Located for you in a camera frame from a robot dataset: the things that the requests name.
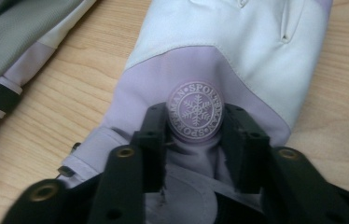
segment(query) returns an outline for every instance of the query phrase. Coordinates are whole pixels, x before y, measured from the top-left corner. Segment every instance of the embossed logo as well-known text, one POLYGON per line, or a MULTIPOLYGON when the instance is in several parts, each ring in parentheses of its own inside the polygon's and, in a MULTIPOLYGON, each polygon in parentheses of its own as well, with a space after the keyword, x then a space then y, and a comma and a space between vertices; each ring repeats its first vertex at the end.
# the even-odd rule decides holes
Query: embossed logo
POLYGON ((218 131, 223 101, 210 84, 201 81, 183 84, 174 90, 167 104, 171 128, 181 139, 201 142, 218 131))

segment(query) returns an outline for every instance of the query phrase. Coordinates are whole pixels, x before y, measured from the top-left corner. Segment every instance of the white leather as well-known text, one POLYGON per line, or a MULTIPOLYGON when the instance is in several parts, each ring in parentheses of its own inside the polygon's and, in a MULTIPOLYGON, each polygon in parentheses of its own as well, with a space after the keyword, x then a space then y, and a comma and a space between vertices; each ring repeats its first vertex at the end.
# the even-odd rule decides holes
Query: white leather
POLYGON ((328 14, 329 7, 315 0, 250 0, 244 7, 236 0, 154 0, 126 68, 171 49, 214 46, 291 128, 319 58, 328 14))

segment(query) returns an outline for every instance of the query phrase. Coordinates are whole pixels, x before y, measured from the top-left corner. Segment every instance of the wooden surface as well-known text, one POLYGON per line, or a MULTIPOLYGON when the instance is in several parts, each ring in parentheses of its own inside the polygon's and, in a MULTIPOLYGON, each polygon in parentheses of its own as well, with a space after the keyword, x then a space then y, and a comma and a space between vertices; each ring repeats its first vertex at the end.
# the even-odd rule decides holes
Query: wooden surface
MULTIPOLYGON (((0 220, 32 183, 57 175, 71 146, 100 122, 149 1, 99 1, 0 122, 0 220)), ((327 38, 288 145, 349 190, 349 1, 334 2, 327 38)))

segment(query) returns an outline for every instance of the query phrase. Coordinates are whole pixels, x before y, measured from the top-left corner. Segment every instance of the screw hole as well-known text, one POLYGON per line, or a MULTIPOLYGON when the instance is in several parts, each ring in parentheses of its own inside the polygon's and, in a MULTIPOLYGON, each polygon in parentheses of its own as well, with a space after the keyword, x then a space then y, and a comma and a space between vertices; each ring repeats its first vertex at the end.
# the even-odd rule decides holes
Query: screw hole
POLYGON ((283 158, 286 158, 292 161, 296 161, 300 157, 298 152, 290 149, 280 149, 279 155, 283 158))
POLYGON ((117 208, 110 209, 107 212, 107 219, 108 220, 117 220, 121 217, 122 217, 122 212, 121 212, 121 210, 119 210, 117 208))
POLYGON ((131 148, 122 148, 120 151, 117 152, 117 156, 121 158, 130 157, 133 154, 134 154, 134 151, 131 148))
POLYGON ((30 195, 30 201, 42 202, 53 197, 58 192, 58 186, 55 184, 46 184, 33 190, 30 195))
POLYGON ((334 212, 326 212, 326 217, 328 217, 329 220, 334 221, 336 223, 343 223, 343 217, 341 217, 340 215, 334 213, 334 212))

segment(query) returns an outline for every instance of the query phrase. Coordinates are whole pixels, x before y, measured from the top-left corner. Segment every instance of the glove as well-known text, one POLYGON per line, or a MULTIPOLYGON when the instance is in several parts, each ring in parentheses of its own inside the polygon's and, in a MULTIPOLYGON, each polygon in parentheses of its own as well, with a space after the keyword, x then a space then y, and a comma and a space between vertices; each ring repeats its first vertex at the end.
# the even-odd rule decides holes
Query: glove
MULTIPOLYGON (((329 0, 153 0, 112 105, 63 161, 75 174, 60 179, 71 188, 101 173, 110 150, 129 144, 147 109, 167 102, 174 142, 167 153, 169 199, 158 208, 147 197, 147 221, 213 223, 216 200, 208 192, 232 186, 217 145, 223 104, 245 109, 273 147, 284 145, 308 91, 330 8, 329 0)), ((258 209, 257 196, 223 194, 258 209)))

